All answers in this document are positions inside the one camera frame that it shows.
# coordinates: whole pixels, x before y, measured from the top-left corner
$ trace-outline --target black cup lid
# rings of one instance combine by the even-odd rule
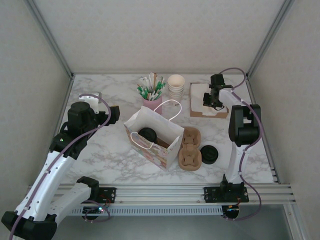
[[[142,128],[138,133],[139,135],[147,139],[149,142],[155,143],[157,141],[156,132],[149,127]]]
[[[203,146],[200,152],[204,164],[214,164],[219,156],[218,150],[211,145]]]

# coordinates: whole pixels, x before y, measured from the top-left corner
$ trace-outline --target paper bag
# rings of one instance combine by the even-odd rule
[[[171,122],[179,113],[168,120],[156,113],[155,110],[142,106],[124,123],[124,126],[133,149],[162,170],[167,170],[178,155],[185,129]],[[139,135],[138,132],[143,128],[153,129],[157,137],[167,143],[169,147],[165,148]]]

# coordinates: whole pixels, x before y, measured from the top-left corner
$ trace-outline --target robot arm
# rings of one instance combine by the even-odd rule
[[[95,99],[95,95],[88,94],[88,96]],[[105,126],[115,124],[119,120],[118,106],[110,107],[109,115],[111,116],[108,116],[104,111],[98,111],[98,100],[88,98],[90,97],[83,96],[81,99],[84,101],[71,105],[67,113],[68,121],[62,125],[60,132],[53,138],[45,164],[31,190],[15,211],[4,213],[1,221],[10,231],[15,228],[14,235],[25,240],[51,240],[57,226],[75,206],[86,200],[95,200],[98,196],[99,182],[84,176],[68,193],[51,203],[66,172],[95,131],[77,141],[75,139],[96,129],[108,118],[109,121]],[[70,147],[56,159],[68,145]],[[30,198],[32,202],[26,207]]]
[[[205,193],[206,202],[210,203],[237,203],[248,202],[247,189],[240,177],[241,171],[246,168],[248,153],[260,135],[259,123],[253,113],[242,101],[233,95],[231,85],[226,85],[222,74],[211,76],[211,92],[203,96],[203,105],[212,108],[227,107],[230,111],[229,138],[232,141],[232,150],[228,168],[223,175],[220,187],[213,187],[214,191],[207,189]],[[250,107],[261,118],[260,106],[251,104]]]

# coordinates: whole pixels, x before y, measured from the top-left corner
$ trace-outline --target marble table surface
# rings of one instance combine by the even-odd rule
[[[214,164],[202,164],[197,171],[184,171],[176,159],[168,171],[163,171],[156,165],[132,149],[124,122],[127,121],[142,106],[143,99],[137,93],[137,83],[140,76],[148,74],[110,74],[110,75],[76,75],[71,94],[64,113],[63,122],[67,121],[67,111],[70,105],[78,101],[82,93],[98,91],[110,105],[118,105],[120,119],[115,125],[101,128],[88,141],[77,161],[67,172],[63,184],[74,184],[77,179],[87,176],[98,180],[101,184],[205,184],[219,183],[225,173],[231,155],[232,143],[228,136],[229,116],[226,119],[190,117],[189,89],[190,83],[209,83],[210,75],[183,75],[185,91],[181,101],[182,112],[174,123],[182,127],[196,127],[201,132],[201,146],[213,145],[219,152]],[[225,74],[225,83],[235,86],[243,76]],[[236,93],[250,102],[246,84],[237,88]],[[168,99],[167,91],[163,101]],[[99,110],[106,108],[99,104]],[[162,115],[170,118],[179,110],[178,106],[163,105]],[[245,174],[249,183],[273,183],[273,176],[266,156],[262,140],[258,142],[249,154]]]

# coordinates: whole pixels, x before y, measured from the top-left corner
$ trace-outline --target purple cable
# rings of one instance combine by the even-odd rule
[[[257,115],[256,112],[253,110],[253,108],[252,108],[248,103],[246,103],[245,101],[243,101],[243,100],[241,99],[241,97],[239,97],[239,96],[234,92],[234,90],[235,90],[236,88],[240,87],[240,86],[246,81],[247,76],[246,76],[245,71],[243,71],[241,68],[238,68],[238,67],[229,67],[229,68],[227,68],[227,69],[219,72],[219,74],[222,74],[222,73],[224,73],[225,71],[228,71],[228,70],[239,70],[240,72],[242,72],[242,74],[243,74],[243,80],[242,80],[242,82],[239,83],[238,85],[236,85],[234,88],[232,88],[232,92],[231,92],[231,93],[232,93],[232,95],[233,95],[236,99],[238,99],[240,102],[242,102],[244,105],[246,105],[246,106],[249,108],[249,110],[250,110],[250,111],[252,112],[252,114],[254,115],[256,121],[258,122],[259,129],[260,129],[260,131],[259,131],[259,137],[254,141],[254,143],[250,144],[249,146],[247,146],[247,147],[244,149],[244,152],[243,152],[243,154],[242,154],[242,156],[241,156],[241,159],[240,159],[239,171],[238,171],[241,180],[242,180],[245,184],[247,184],[247,185],[256,193],[256,195],[258,196],[258,198],[259,198],[259,207],[258,207],[258,209],[257,209],[254,213],[249,214],[248,216],[244,216],[244,217],[240,217],[240,218],[234,218],[234,219],[226,218],[226,219],[229,220],[229,221],[241,221],[241,220],[246,220],[246,219],[249,219],[249,218],[257,215],[257,214],[260,212],[261,207],[262,207],[262,200],[261,200],[260,194],[259,194],[258,191],[257,191],[250,183],[248,183],[248,182],[244,179],[244,177],[242,176],[242,164],[243,164],[243,161],[244,161],[244,158],[245,158],[245,155],[246,155],[246,152],[245,152],[245,151],[247,151],[249,148],[251,148],[251,147],[252,147],[253,145],[255,145],[257,142],[259,142],[259,140],[262,138],[262,135],[264,134],[264,128],[263,128],[263,126],[262,126],[262,123],[261,123],[258,115]]]
[[[11,229],[11,232],[10,232],[10,236],[9,236],[9,240],[13,240],[14,238],[14,234],[15,234],[15,230],[16,230],[16,227],[19,223],[19,221],[21,220],[21,218],[24,216],[24,214],[26,213],[26,209],[29,208],[32,200],[34,199],[35,195],[37,194],[37,191],[38,189],[40,188],[41,184],[43,183],[44,179],[46,178],[47,174],[50,172],[51,168],[55,165],[55,163],[58,161],[58,159],[72,146],[72,144],[74,144],[76,141],[78,141],[79,139],[83,138],[84,136],[88,135],[88,134],[91,134],[97,130],[99,130],[100,128],[102,128],[104,125],[106,125],[110,118],[111,118],[111,109],[109,107],[109,105],[107,104],[107,102],[105,100],[103,100],[101,97],[99,96],[96,96],[96,95],[93,95],[93,94],[90,94],[90,93],[86,93],[86,94],[81,94],[79,95],[79,97],[83,97],[83,96],[89,96],[89,97],[93,97],[93,98],[96,98],[96,99],[99,99],[107,108],[108,110],[108,117],[107,119],[105,120],[104,123],[102,123],[100,126],[96,127],[95,129],[92,129],[90,131],[87,131],[83,134],[81,134],[80,136],[76,137],[73,141],[71,141],[59,154],[58,156],[56,156],[56,158],[52,161],[52,163],[49,165],[49,167],[46,169],[46,172],[42,175],[42,177],[40,178],[39,182],[37,183],[37,185],[35,186],[28,202],[26,203],[26,205],[24,206],[24,209],[22,210],[22,212],[20,213],[20,215],[18,216],[18,218],[15,220],[13,226],[12,226],[12,229]]]
[[[108,213],[108,218],[103,219],[103,220],[89,220],[89,219],[87,219],[88,213],[97,208],[97,206],[94,206],[94,207],[90,208],[88,211],[86,211],[86,213],[84,215],[84,220],[86,222],[87,221],[91,221],[92,224],[93,223],[102,223],[102,222],[106,222],[106,221],[108,221],[110,219],[110,217],[111,217],[110,216],[110,212],[109,212],[109,210],[108,210],[108,208],[106,206],[104,206],[104,205],[102,205],[102,204],[100,204],[100,203],[98,203],[96,201],[92,201],[92,200],[86,200],[86,201],[84,201],[84,203],[92,203],[92,204],[98,205],[99,207],[103,208]]]

